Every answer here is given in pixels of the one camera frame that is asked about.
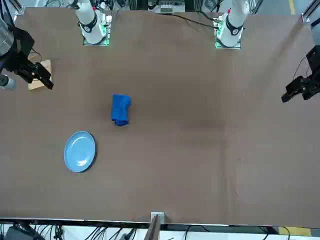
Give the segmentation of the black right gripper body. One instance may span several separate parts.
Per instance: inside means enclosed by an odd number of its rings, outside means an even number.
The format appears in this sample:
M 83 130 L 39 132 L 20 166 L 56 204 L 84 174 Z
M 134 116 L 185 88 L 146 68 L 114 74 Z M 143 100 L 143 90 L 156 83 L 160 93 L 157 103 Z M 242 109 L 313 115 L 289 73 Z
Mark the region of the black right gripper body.
M 34 64 L 28 60 L 29 53 L 35 43 L 32 36 L 25 30 L 9 26 L 8 34 L 13 42 L 9 50 L 0 57 L 0 70 L 14 73 L 32 73 Z

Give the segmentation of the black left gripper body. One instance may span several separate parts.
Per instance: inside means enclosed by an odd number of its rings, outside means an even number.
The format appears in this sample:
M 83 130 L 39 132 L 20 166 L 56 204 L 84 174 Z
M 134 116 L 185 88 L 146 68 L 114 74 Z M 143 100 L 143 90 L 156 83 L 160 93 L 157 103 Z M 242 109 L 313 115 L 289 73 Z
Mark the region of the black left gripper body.
M 306 58 L 311 69 L 311 72 L 314 74 L 320 68 L 320 46 L 315 45 L 307 54 Z

